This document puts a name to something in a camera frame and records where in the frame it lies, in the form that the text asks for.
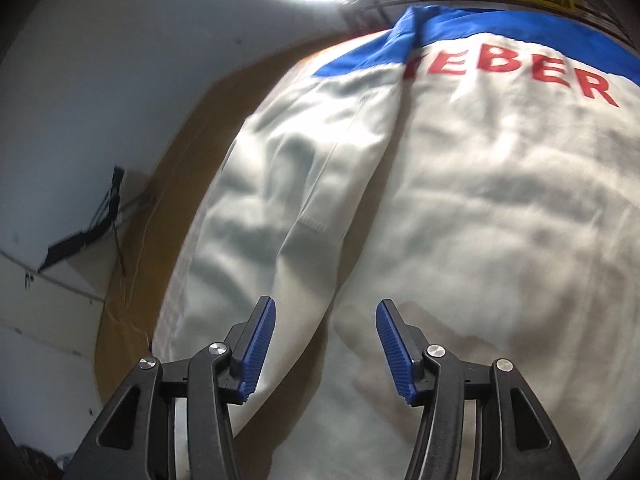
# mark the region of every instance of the metal screw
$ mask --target metal screw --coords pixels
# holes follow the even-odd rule
[[[502,370],[503,372],[511,372],[511,370],[513,370],[513,363],[507,361],[507,359],[498,359],[495,365],[498,367],[498,370]]]
[[[209,353],[213,355],[222,355],[226,352],[226,345],[224,343],[212,343],[209,345]]]
[[[158,359],[156,359],[155,357],[143,357],[142,359],[140,359],[138,366],[143,370],[151,370],[151,368],[156,366],[157,362]]]
[[[427,348],[427,354],[431,357],[442,357],[447,351],[440,345],[431,345]]]

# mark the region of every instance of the white fabric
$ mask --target white fabric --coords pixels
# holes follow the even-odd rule
[[[478,70],[483,43],[524,65]],[[464,75],[428,73],[442,50],[468,51],[452,66]],[[459,358],[512,359],[581,478],[601,480],[640,428],[640,89],[491,34],[421,54],[405,81],[402,64],[319,78],[307,62],[247,120],[183,247],[154,353],[189,357],[273,296],[258,389],[231,407],[239,431],[330,306],[378,168],[365,199],[380,203],[351,226],[364,246],[334,300],[319,387],[269,478],[404,477],[420,410],[396,394],[375,332],[375,307],[392,298]],[[570,86],[534,80],[531,54],[564,60]],[[585,96],[574,68],[605,77],[618,106]]]

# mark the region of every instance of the blue gripper pad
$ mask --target blue gripper pad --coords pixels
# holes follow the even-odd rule
[[[380,301],[376,309],[376,329],[385,351],[386,362],[389,364],[391,375],[396,384],[396,390],[408,404],[411,404],[416,397],[412,374],[413,363],[384,301]]]
[[[275,326],[276,303],[270,299],[260,317],[258,326],[255,329],[244,359],[242,360],[242,376],[240,377],[240,386],[238,387],[238,395],[242,398],[242,402],[246,402],[249,396],[255,391],[264,359],[267,357],[267,350],[269,349],[271,335],[273,335]]]

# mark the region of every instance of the red lettering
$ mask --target red lettering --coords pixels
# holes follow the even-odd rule
[[[415,73],[418,72],[418,67],[422,62],[422,58],[424,56],[414,57],[409,63],[406,64],[406,69],[404,70],[403,79],[413,79],[415,77]]]
[[[551,70],[552,72],[559,72],[561,74],[566,74],[566,71],[564,70],[564,68],[547,64],[547,63],[553,63],[553,64],[564,65],[564,61],[562,61],[562,59],[558,59],[557,57],[542,56],[542,54],[533,54],[533,56],[531,56],[531,59],[533,62],[532,68],[531,68],[533,79],[537,79],[538,81],[544,81],[545,83],[560,83],[561,85],[564,85],[564,86],[571,86],[569,85],[568,81],[565,81],[561,77],[558,77],[557,75],[549,75],[545,73]]]
[[[464,52],[460,52],[458,54],[448,54],[447,52],[442,51],[436,56],[436,59],[433,60],[433,63],[431,63],[431,66],[429,67],[428,72],[430,74],[463,75],[466,72],[466,70],[452,70],[450,68],[445,68],[445,66],[464,64],[465,63],[464,59],[460,59],[458,61],[452,61],[451,58],[466,56],[468,52],[469,52],[468,50],[465,50]]]
[[[522,66],[516,58],[518,53],[510,48],[483,43],[478,57],[478,68],[487,72],[512,72]],[[503,62],[495,64],[494,59]]]
[[[580,85],[580,88],[582,88],[582,93],[585,95],[585,97],[595,99],[593,91],[597,90],[600,95],[604,97],[607,103],[609,103],[610,105],[618,106],[613,98],[609,94],[607,94],[607,90],[609,89],[609,82],[601,75],[576,68],[575,76],[578,79],[578,84]]]

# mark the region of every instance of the ribbed blue rubber pad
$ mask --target ribbed blue rubber pad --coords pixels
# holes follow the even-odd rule
[[[275,326],[276,303],[273,300],[269,300],[242,361],[242,377],[238,387],[238,394],[243,401],[249,398],[258,384],[258,378],[260,377],[264,359],[267,356]]]
[[[389,364],[391,375],[396,384],[396,390],[408,404],[411,404],[416,396],[412,362],[382,301],[376,309],[376,329],[378,330],[382,348],[385,351],[386,362]]]

